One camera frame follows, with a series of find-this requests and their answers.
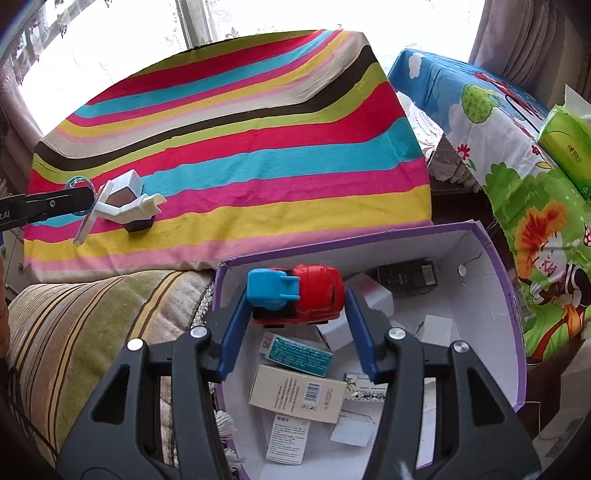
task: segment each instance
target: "brown stripe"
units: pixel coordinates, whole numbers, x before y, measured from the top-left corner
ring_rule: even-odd
[[[94,309],[94,307],[103,298],[103,296],[111,289],[111,287],[114,287],[116,284],[118,284],[124,278],[126,278],[126,277],[116,277],[116,278],[111,279],[111,282],[107,283],[107,285],[105,285],[94,296],[92,301],[89,302],[89,304],[85,307],[85,309],[82,311],[80,316],[75,321],[73,328],[70,331],[70,334],[66,340],[65,347],[61,353],[60,362],[58,364],[57,371],[56,371],[56,378],[54,380],[53,387],[51,389],[51,396],[49,398],[49,403],[48,403],[48,416],[47,416],[48,440],[51,443],[51,445],[56,449],[57,449],[57,440],[56,440],[57,406],[60,401],[61,388],[63,386],[63,381],[65,378],[67,366],[70,362],[72,350],[74,348],[74,345],[76,344],[76,340],[78,338],[78,335],[80,334],[82,327],[84,326],[84,323],[86,322],[87,318],[89,317],[89,315],[92,312],[92,310]]]
[[[35,296],[33,296],[33,298],[31,298],[29,300],[29,303],[27,303],[27,305],[20,311],[20,313],[16,317],[14,316],[14,314],[15,314],[15,311],[20,308],[21,303],[22,303],[22,299],[19,299],[18,303],[16,305],[15,305],[15,302],[11,303],[11,308],[9,308],[10,316],[8,317],[8,324],[10,325],[10,330],[14,334],[14,336],[18,336],[18,331],[19,331],[19,327],[20,327],[18,321],[20,320],[22,315],[27,311],[27,309],[32,305],[32,303],[34,301],[36,301],[44,293],[50,291],[52,288],[51,286],[48,286],[47,284],[40,284],[36,287],[39,287],[39,288],[32,288],[22,298],[24,298],[24,299],[28,298],[29,295],[31,294],[31,292],[33,292],[33,291],[36,291],[36,290],[41,290],[41,291],[38,292]]]
[[[129,340],[131,340],[132,338],[135,338],[134,336],[132,336],[132,334],[135,330],[135,325],[138,323],[139,319],[142,318],[142,316],[144,315],[144,312],[148,308],[148,304],[150,303],[152,298],[156,295],[156,292],[157,292],[158,288],[160,287],[160,285],[162,285],[162,283],[164,283],[168,277],[170,277],[171,275],[174,275],[175,273],[176,272],[172,271],[172,272],[166,274],[162,278],[162,280],[160,280],[158,285],[156,285],[156,287],[152,289],[152,292],[150,292],[150,296],[148,297],[148,300],[146,300],[144,302],[144,304],[139,309],[138,314],[135,316],[134,321],[132,322],[131,327],[129,328],[129,332],[127,332],[127,335],[125,337],[124,345],[127,344],[127,342],[129,342]]]
[[[118,150],[113,150],[94,157],[85,158],[67,158],[42,141],[35,147],[35,153],[38,154],[47,164],[61,171],[78,171],[96,168],[105,165],[110,161],[121,158],[142,148],[155,145],[173,137],[180,137],[190,133],[198,132],[208,128],[220,127],[222,125],[235,124],[255,118],[266,118],[271,116],[296,115],[302,113],[313,113],[332,105],[343,97],[354,85],[363,78],[363,74],[374,63],[377,63],[374,53],[369,45],[365,45],[357,59],[337,78],[324,87],[312,98],[302,103],[285,105],[278,107],[260,108],[246,112],[233,113],[231,115],[220,116],[195,122],[182,127],[174,128],[166,132],[140,140],[134,144],[127,145]]]
[[[27,357],[29,350],[31,349],[31,345],[33,344],[33,340],[35,339],[35,337],[37,336],[37,333],[41,329],[41,326],[43,325],[43,322],[45,321],[46,316],[53,311],[53,309],[59,304],[59,302],[63,298],[67,297],[70,294],[70,292],[75,290],[77,287],[78,287],[78,285],[75,284],[75,285],[71,286],[70,288],[66,288],[56,298],[54,298],[49,303],[49,305],[47,305],[43,309],[43,311],[41,312],[40,315],[37,316],[37,318],[35,318],[35,322],[28,329],[25,340],[21,344],[21,347],[18,350],[16,360],[13,363],[14,368],[16,368],[18,372],[21,371],[22,363],[25,361],[25,358]]]
[[[92,288],[92,284],[84,283],[79,286],[78,290],[81,290],[83,288]],[[53,319],[51,325],[47,328],[46,334],[43,336],[43,338],[41,340],[40,348],[38,349],[37,354],[35,355],[35,359],[33,360],[33,363],[31,364],[31,369],[29,370],[29,372],[27,374],[27,382],[25,383],[25,389],[24,389],[25,395],[23,397],[23,400],[27,402],[27,408],[28,408],[27,411],[29,412],[29,415],[31,414],[31,402],[32,402],[32,398],[33,398],[33,385],[35,384],[35,378],[37,376],[37,371],[39,369],[39,365],[41,365],[43,355],[45,354],[45,350],[47,348],[47,345],[49,344],[51,336],[53,335],[53,332],[57,328],[57,325],[60,323],[61,319],[64,317],[64,314],[68,311],[68,309],[72,306],[72,304],[82,294],[82,293],[79,293],[78,290],[73,290],[70,293],[70,296],[72,297],[72,299],[65,306],[62,313],[60,315],[56,315],[56,317]]]
[[[175,275],[173,278],[170,278],[170,281],[167,283],[167,285],[162,285],[161,293],[158,296],[158,299],[156,299],[156,301],[154,302],[152,308],[150,309],[150,311],[148,312],[148,314],[145,317],[145,320],[143,322],[138,322],[138,324],[141,323],[141,328],[139,330],[139,333],[137,334],[137,336],[139,338],[143,338],[144,337],[144,332],[147,328],[147,326],[150,324],[150,322],[152,321],[153,317],[154,317],[154,313],[157,311],[158,307],[160,307],[160,303],[162,302],[162,299],[164,298],[164,296],[172,289],[174,288],[174,286],[177,284],[177,282],[181,279],[181,277],[184,275],[184,272],[178,272],[177,275]]]

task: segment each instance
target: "tissue package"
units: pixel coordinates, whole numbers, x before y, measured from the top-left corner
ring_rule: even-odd
[[[554,106],[538,136],[539,145],[585,200],[591,196],[591,130],[586,118],[590,114],[591,105],[567,88],[564,106]]]

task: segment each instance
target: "cloud print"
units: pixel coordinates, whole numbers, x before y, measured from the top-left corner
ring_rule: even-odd
[[[421,63],[423,56],[420,53],[413,53],[408,58],[408,76],[415,79],[421,73]]]

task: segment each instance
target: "yellow stripe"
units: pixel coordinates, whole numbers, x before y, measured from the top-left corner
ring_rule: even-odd
[[[232,41],[221,41],[206,45],[204,47],[198,47],[194,50],[184,51],[173,55],[170,58],[159,61],[150,67],[140,70],[138,73],[132,75],[132,77],[138,77],[147,73],[158,72],[160,70],[173,69],[175,67],[182,67],[198,61],[212,59],[214,57],[220,57],[227,55],[235,51],[244,50],[246,48],[258,47],[268,43],[274,43],[281,40],[288,40],[290,38],[304,37],[310,35],[316,30],[305,30],[296,32],[273,32],[262,35],[250,35],[248,37],[242,37],[239,40]]]
[[[346,216],[335,212],[348,212]],[[154,223],[149,235],[130,235],[120,228],[88,236],[75,247],[72,240],[48,244],[25,240],[25,256],[44,261],[103,257],[154,251],[206,241],[231,241],[259,236],[286,235],[410,223],[431,218],[429,185],[409,192],[381,193],[250,207],[220,207],[207,213],[186,213]]]
[[[33,169],[42,177],[53,183],[64,184],[75,175],[83,175],[92,179],[104,172],[113,170],[122,165],[127,165],[142,158],[163,152],[168,148],[177,148],[193,144],[210,138],[224,137],[248,130],[258,130],[271,127],[288,127],[292,125],[328,124],[337,122],[357,110],[367,100],[378,85],[387,82],[382,67],[379,63],[373,63],[363,74],[357,84],[335,103],[312,113],[298,113],[294,115],[269,116],[266,118],[255,118],[243,122],[237,122],[219,127],[208,128],[186,135],[170,138],[158,144],[136,150],[127,155],[117,158],[105,165],[87,170],[62,171],[46,163],[38,154],[33,155]]]
[[[104,125],[95,125],[93,127],[80,127],[64,120],[60,123],[59,128],[65,133],[78,138],[90,138],[100,135],[107,135],[111,133],[122,133],[131,128],[143,127],[145,125],[156,124],[164,122],[169,118],[183,115],[188,112],[199,110],[201,107],[211,107],[217,103],[228,102],[231,100],[237,101],[248,95],[256,95],[257,93],[268,92],[284,85],[289,85],[294,80],[304,76],[316,66],[322,64],[333,51],[337,49],[345,40],[346,34],[340,33],[337,35],[325,48],[318,52],[314,57],[304,63],[302,66],[292,70],[285,75],[277,78],[267,80],[266,82],[256,83],[247,87],[231,90],[230,92],[222,93],[213,97],[204,98],[197,102],[187,103],[185,105],[171,108],[163,112],[152,113],[151,115],[142,116],[139,118],[132,118],[129,120],[121,120]]]
[[[50,399],[49,399],[49,409],[48,409],[48,417],[47,417],[47,426],[48,426],[47,433],[49,434],[48,440],[54,447],[57,447],[56,422],[54,421],[55,416],[56,416],[56,409],[59,406],[58,403],[59,403],[59,396],[60,396],[60,392],[61,392],[61,386],[62,386],[64,378],[66,376],[66,369],[69,364],[69,357],[70,357],[70,354],[72,353],[72,350],[73,350],[74,345],[76,343],[76,338],[78,337],[78,334],[82,330],[82,327],[84,326],[84,324],[86,322],[86,319],[93,312],[96,304],[98,304],[100,302],[100,300],[111,289],[111,287],[114,287],[116,284],[118,284],[124,278],[126,278],[126,277],[116,277],[116,278],[113,278],[110,281],[108,281],[107,285],[105,285],[101,288],[101,290],[95,295],[95,297],[92,299],[92,301],[86,306],[84,311],[82,311],[80,316],[76,319],[76,321],[72,325],[72,330],[70,331],[68,338],[66,340],[66,344],[64,346],[64,349],[61,352],[59,368],[56,372],[55,380],[54,380],[52,388],[51,388],[51,395],[50,395]]]

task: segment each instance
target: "colorful striped cloth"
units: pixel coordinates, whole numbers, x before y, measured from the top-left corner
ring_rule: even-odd
[[[149,232],[80,217],[25,230],[37,281],[215,267],[235,255],[430,222],[428,177],[361,33],[236,38],[163,60],[95,97],[36,147],[30,193],[134,168],[168,202]]]

